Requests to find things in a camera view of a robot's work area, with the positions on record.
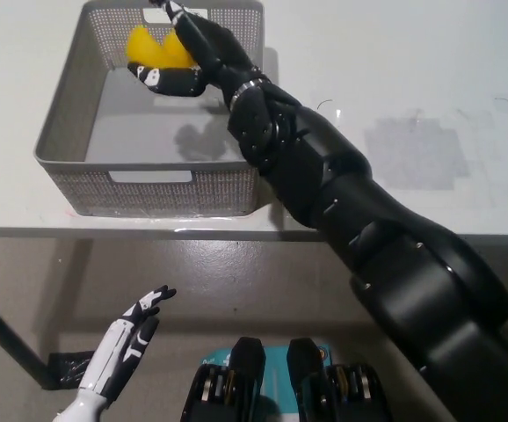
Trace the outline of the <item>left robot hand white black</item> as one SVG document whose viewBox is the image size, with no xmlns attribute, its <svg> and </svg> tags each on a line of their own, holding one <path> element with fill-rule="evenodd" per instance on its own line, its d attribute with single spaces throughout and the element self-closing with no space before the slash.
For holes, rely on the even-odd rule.
<svg viewBox="0 0 508 422">
<path fill-rule="evenodd" d="M 92 391 L 111 404 L 138 367 L 159 320 L 159 303 L 177 293 L 164 285 L 135 302 L 110 324 L 86 368 L 80 389 Z"/>
</svg>

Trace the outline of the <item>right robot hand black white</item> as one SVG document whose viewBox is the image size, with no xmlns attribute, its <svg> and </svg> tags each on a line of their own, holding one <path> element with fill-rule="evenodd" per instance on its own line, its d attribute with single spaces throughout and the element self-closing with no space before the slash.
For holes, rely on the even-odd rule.
<svg viewBox="0 0 508 422">
<path fill-rule="evenodd" d="M 226 105 L 251 86 L 269 81 L 254 64 L 235 35 L 212 20 L 189 12 L 175 1 L 154 1 L 171 21 L 172 37 L 191 57 L 189 66 L 171 65 L 174 55 L 163 51 L 163 64 L 154 65 L 141 57 L 130 57 L 128 71 L 155 94 L 193 98 L 208 85 L 221 90 Z"/>
</svg>

